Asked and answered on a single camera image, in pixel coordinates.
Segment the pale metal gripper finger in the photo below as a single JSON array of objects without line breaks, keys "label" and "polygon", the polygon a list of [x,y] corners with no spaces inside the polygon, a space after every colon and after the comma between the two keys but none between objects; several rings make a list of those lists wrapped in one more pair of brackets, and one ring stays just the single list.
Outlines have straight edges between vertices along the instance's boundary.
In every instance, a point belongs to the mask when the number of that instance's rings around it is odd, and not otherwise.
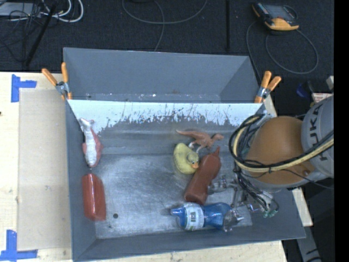
[{"label": "pale metal gripper finger", "polygon": [[242,216],[237,209],[229,209],[224,214],[222,230],[224,232],[232,231],[233,227],[244,219],[245,217]]},{"label": "pale metal gripper finger", "polygon": [[209,186],[208,186],[208,192],[209,193],[220,193],[225,191],[228,188],[231,188],[235,185],[235,178],[226,177],[225,175],[222,175],[222,177],[214,180]]}]

